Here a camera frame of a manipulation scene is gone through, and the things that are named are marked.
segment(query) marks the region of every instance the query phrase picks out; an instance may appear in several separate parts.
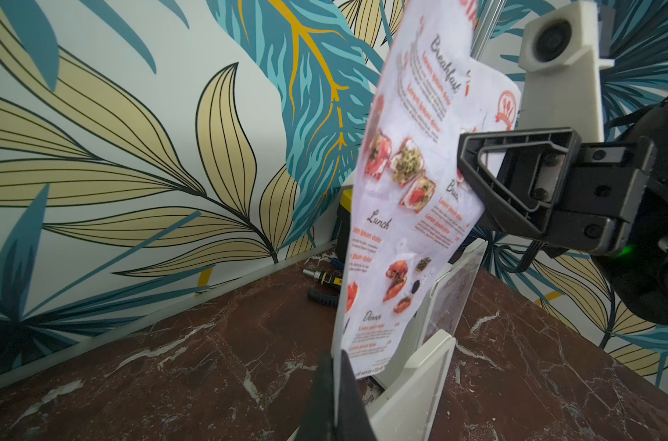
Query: marble countertop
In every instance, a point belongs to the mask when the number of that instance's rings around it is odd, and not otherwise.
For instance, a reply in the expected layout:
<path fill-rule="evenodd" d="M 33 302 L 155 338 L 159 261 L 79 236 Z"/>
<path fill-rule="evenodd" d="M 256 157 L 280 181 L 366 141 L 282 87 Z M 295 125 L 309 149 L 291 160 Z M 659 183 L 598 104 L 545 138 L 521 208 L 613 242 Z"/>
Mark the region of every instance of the marble countertop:
<path fill-rule="evenodd" d="M 329 270 L 310 258 L 0 390 L 0 439 L 286 440 L 335 318 L 305 266 Z M 667 394 L 483 270 L 456 337 L 430 440 L 668 440 Z"/>

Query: paper menu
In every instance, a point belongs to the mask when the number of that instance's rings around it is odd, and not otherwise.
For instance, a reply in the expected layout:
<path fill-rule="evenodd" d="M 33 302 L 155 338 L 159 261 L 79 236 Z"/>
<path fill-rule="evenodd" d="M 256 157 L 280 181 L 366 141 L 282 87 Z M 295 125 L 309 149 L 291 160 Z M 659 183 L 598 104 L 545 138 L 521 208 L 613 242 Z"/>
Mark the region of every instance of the paper menu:
<path fill-rule="evenodd" d="M 337 346 L 356 377 L 385 365 L 483 212 L 457 170 L 462 130 L 515 125 L 520 93 L 469 57 L 468 1 L 416 0 L 383 68 L 358 156 Z M 486 158 L 500 167 L 503 154 Z"/>

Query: red logo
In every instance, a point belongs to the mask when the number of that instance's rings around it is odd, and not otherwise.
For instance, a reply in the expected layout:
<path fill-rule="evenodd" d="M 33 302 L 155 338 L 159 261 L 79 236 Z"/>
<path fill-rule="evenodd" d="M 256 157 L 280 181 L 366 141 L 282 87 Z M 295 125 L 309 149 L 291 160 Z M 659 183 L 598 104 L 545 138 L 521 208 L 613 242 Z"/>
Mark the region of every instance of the red logo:
<path fill-rule="evenodd" d="M 498 114 L 496 115 L 496 122 L 503 121 L 506 123 L 506 130 L 512 130 L 515 125 L 515 117 L 517 116 L 517 104 L 515 103 L 515 95 L 509 90 L 500 94 L 498 99 Z"/>

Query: metal pole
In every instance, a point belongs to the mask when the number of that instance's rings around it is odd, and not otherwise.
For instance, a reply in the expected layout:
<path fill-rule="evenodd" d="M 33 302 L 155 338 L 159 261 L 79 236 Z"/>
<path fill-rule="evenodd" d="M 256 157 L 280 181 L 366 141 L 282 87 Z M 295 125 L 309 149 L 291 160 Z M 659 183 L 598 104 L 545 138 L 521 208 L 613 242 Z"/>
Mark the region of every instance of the metal pole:
<path fill-rule="evenodd" d="M 474 32 L 474 42 L 471 43 L 471 57 L 476 60 L 481 59 L 483 50 L 486 48 L 486 43 L 490 40 L 493 29 L 496 28 L 500 13 L 506 6 L 506 0 L 488 0 L 486 7 L 481 12 L 479 24 L 476 26 Z"/>

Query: camera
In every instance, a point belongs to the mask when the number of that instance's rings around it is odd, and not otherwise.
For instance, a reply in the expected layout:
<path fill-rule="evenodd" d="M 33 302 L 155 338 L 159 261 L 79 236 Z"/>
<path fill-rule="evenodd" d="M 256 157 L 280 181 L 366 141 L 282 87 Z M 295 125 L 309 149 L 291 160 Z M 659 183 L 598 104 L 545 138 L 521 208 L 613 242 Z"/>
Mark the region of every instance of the camera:
<path fill-rule="evenodd" d="M 534 56 L 546 63 L 560 56 L 572 39 L 572 24 L 566 20 L 551 23 L 535 40 Z"/>
<path fill-rule="evenodd" d="M 583 143 L 603 142 L 599 11 L 577 1 L 528 22 L 518 65 L 525 85 L 517 128 L 571 127 Z"/>

